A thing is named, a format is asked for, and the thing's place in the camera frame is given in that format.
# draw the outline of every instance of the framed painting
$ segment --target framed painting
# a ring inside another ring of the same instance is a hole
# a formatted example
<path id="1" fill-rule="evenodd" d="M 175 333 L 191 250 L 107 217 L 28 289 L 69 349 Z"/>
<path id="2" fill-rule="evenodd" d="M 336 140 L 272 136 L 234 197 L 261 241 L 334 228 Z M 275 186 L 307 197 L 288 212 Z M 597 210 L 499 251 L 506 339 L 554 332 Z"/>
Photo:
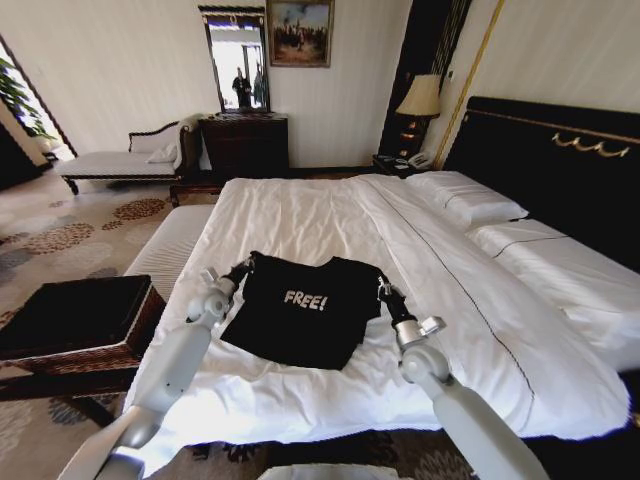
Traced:
<path id="1" fill-rule="evenodd" d="M 333 0 L 267 0 L 274 67 L 329 67 Z"/>

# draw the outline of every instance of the patterned carpet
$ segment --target patterned carpet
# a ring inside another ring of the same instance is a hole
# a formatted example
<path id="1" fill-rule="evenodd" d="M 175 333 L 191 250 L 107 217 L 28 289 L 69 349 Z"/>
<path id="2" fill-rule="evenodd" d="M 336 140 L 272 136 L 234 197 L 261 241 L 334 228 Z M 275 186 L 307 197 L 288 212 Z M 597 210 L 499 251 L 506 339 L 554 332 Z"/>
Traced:
<path id="1" fill-rule="evenodd" d="M 0 192 L 0 327 L 45 282 L 121 275 L 171 211 L 166 184 L 79 182 L 74 197 L 52 171 Z M 193 196 L 181 203 L 212 202 Z M 0 376 L 12 376 L 8 369 Z M 116 411 L 120 397 L 100 401 Z M 55 399 L 0 403 L 0 477 L 56 478 L 93 422 Z M 395 468 L 420 480 L 467 479 L 470 468 L 441 432 L 364 432 L 313 444 L 212 444 L 183 449 L 155 480 L 255 479 L 293 463 Z"/>

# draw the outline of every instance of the white wall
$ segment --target white wall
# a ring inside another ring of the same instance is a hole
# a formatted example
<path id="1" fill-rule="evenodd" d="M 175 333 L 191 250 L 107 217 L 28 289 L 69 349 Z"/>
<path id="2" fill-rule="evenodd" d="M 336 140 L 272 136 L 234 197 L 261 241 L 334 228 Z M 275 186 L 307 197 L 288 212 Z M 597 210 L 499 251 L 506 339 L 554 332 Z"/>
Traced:
<path id="1" fill-rule="evenodd" d="M 369 165 L 378 151 L 410 0 L 336 0 L 331 68 L 270 67 L 294 165 Z"/>
<path id="2" fill-rule="evenodd" d="M 2 0 L 0 31 L 79 154 L 219 109 L 191 0 Z"/>
<path id="3" fill-rule="evenodd" d="M 471 64 L 495 3 L 472 2 L 455 62 Z M 507 0 L 469 96 L 640 112 L 639 24 L 636 0 Z M 455 103 L 460 90 L 443 90 L 443 105 Z M 427 149 L 437 149 L 449 118 L 443 108 L 429 127 Z"/>
<path id="4" fill-rule="evenodd" d="M 123 150 L 219 103 L 197 4 L 261 0 L 2 0 L 0 30 L 78 153 Z M 291 163 L 361 165 L 377 151 L 411 0 L 336 0 L 331 68 L 269 68 Z"/>

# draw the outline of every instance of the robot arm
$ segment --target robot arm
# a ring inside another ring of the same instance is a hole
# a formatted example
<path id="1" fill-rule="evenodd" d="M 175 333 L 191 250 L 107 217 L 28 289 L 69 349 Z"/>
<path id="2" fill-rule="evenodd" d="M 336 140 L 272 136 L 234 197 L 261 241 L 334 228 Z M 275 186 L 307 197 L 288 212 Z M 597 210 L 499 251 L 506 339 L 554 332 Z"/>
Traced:
<path id="1" fill-rule="evenodd" d="M 166 412 L 193 380 L 211 342 L 211 330 L 224 320 L 233 294 L 253 266 L 249 257 L 223 277 L 216 278 L 212 270 L 205 272 L 207 293 L 191 302 L 185 323 L 166 336 L 148 362 L 131 406 L 80 447 L 58 480 L 142 478 L 144 464 L 116 450 L 139 449 L 159 430 Z M 392 317 L 404 378 L 426 392 L 442 427 L 480 478 L 547 479 L 522 440 L 482 397 L 451 375 L 444 355 L 427 345 L 427 336 L 443 328 L 444 322 L 430 317 L 419 324 L 407 310 L 402 294 L 384 275 L 380 276 L 379 298 Z"/>
<path id="2" fill-rule="evenodd" d="M 67 464 L 58 480 L 139 479 L 144 465 L 135 457 L 115 452 L 119 447 L 139 449 L 160 429 L 169 408 L 193 380 L 211 343 L 211 330 L 224 320 L 233 294 L 253 268 L 252 257 L 217 278 L 204 272 L 206 294 L 194 298 L 188 318 L 172 330 L 140 376 L 131 406 L 111 425 L 91 436 Z"/>
<path id="3" fill-rule="evenodd" d="M 410 383 L 422 387 L 433 411 L 460 452 L 482 479 L 548 479 L 544 468 L 524 442 L 473 390 L 451 374 L 444 355 L 427 345 L 427 336 L 444 328 L 439 317 L 422 324 L 411 315 L 400 291 L 381 275 L 379 298 L 387 304 L 402 352 L 400 370 Z"/>

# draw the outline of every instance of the bed frame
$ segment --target bed frame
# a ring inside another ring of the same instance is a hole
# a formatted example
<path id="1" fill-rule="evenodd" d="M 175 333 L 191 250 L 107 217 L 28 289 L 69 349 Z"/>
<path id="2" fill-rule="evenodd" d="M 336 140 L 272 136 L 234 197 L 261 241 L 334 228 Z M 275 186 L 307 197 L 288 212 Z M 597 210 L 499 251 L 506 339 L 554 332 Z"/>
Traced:
<path id="1" fill-rule="evenodd" d="M 444 168 L 640 272 L 640 114 L 471 97 Z"/>

